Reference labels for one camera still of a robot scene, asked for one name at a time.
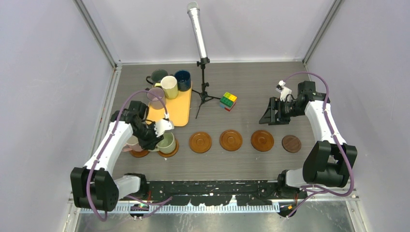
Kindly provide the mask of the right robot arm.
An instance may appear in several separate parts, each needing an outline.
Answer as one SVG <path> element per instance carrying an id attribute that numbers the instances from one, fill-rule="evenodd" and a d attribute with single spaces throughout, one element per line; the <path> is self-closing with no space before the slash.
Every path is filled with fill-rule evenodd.
<path id="1" fill-rule="evenodd" d="M 292 117 L 306 116 L 316 140 L 303 167 L 284 170 L 278 175 L 276 192 L 289 198 L 300 188 L 312 185 L 319 187 L 345 187 L 357 157 L 357 149 L 348 145 L 340 135 L 331 114 L 328 92 L 320 93 L 312 81 L 298 84 L 296 99 L 288 100 L 292 91 L 279 81 L 280 97 L 271 97 L 259 124 L 287 125 Z"/>

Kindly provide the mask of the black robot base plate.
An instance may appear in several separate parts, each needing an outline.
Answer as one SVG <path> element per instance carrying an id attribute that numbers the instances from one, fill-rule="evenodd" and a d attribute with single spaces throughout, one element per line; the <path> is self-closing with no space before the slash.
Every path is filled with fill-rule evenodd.
<path id="1" fill-rule="evenodd" d="M 168 204 L 175 206 L 225 206 L 231 200 L 239 206 L 256 206 L 274 200 L 300 203 L 307 197 L 306 192 L 280 191 L 274 180 L 148 181 L 143 190 L 131 195 L 155 203 L 172 197 Z"/>

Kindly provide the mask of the light green mug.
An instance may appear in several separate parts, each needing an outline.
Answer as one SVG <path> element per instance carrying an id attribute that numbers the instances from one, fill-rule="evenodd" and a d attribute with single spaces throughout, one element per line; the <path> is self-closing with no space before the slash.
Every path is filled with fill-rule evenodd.
<path id="1" fill-rule="evenodd" d="M 163 139 L 157 143 L 153 152 L 159 152 L 165 155 L 171 154 L 176 149 L 176 139 L 172 132 L 166 132 L 163 134 Z"/>

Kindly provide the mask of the pink white cup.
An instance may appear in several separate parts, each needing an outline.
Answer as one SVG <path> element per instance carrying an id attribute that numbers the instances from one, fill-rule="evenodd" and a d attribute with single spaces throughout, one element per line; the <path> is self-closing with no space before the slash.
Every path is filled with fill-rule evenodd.
<path id="1" fill-rule="evenodd" d="M 125 145 L 123 146 L 123 149 L 122 149 L 122 152 L 129 152 L 129 151 L 135 151 L 135 152 L 143 151 L 143 148 L 139 144 L 138 138 L 134 135 L 132 135 L 125 142 Z"/>

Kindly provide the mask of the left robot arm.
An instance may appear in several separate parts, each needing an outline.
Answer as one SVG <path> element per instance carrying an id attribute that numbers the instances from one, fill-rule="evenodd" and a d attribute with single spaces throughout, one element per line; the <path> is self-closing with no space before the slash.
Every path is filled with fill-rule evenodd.
<path id="1" fill-rule="evenodd" d="M 113 169 L 126 142 L 136 137 L 142 151 L 155 150 L 163 139 L 156 132 L 155 122 L 146 124 L 148 106 L 141 101 L 131 101 L 122 112 L 115 111 L 110 118 L 108 132 L 103 141 L 83 167 L 71 171 L 73 201 L 76 207 L 113 211 L 118 200 L 132 195 L 143 200 L 148 194 L 146 176 L 127 173 L 114 180 Z"/>

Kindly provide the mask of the dark brown coaster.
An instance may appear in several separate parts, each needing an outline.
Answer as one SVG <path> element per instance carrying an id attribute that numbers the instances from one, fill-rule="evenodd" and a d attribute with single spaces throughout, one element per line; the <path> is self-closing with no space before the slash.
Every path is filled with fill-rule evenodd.
<path id="1" fill-rule="evenodd" d="M 290 152 L 297 153 L 302 148 L 302 143 L 300 139 L 294 135 L 286 135 L 281 141 L 282 147 Z"/>

